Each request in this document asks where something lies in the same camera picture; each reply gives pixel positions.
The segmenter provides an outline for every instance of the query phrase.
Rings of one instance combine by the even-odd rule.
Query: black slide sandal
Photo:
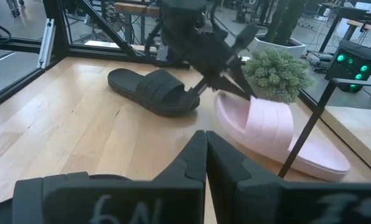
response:
[[[181,104],[187,94],[184,84],[165,70],[143,76],[119,68],[108,74],[108,84],[117,94],[160,116],[184,116],[199,106],[199,97],[190,105]]]
[[[98,174],[89,176],[87,172],[19,180],[16,183],[13,198],[0,202],[0,224],[43,223],[41,221],[42,217],[36,215],[42,214],[40,195],[47,195],[50,189],[63,182],[89,179],[130,180],[119,175]]]

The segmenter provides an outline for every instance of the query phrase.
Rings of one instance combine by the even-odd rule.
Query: slide sandal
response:
[[[60,174],[44,178],[19,180],[14,188],[12,198],[0,203],[0,224],[44,223],[42,218],[41,195],[67,181],[82,180],[129,180],[119,175],[91,175],[87,172]]]
[[[183,116],[199,106],[199,97],[190,105],[181,104],[187,94],[184,84],[165,70],[143,76],[119,68],[108,74],[108,84],[117,94],[160,116]]]
[[[282,164],[299,137],[294,135],[291,110],[283,103],[254,97],[249,102],[221,92],[215,98],[215,111],[234,140]],[[292,168],[320,179],[338,181],[348,173],[350,164],[332,144],[308,139]]]

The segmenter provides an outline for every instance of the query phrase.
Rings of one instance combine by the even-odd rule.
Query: green indicator light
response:
[[[361,68],[360,68],[360,71],[361,72],[365,72],[365,71],[367,71],[368,70],[368,66],[366,66],[366,65],[364,65],[364,66],[362,66]]]
[[[341,62],[341,61],[345,60],[345,55],[339,55],[339,56],[336,58],[336,60],[337,60],[338,62]]]

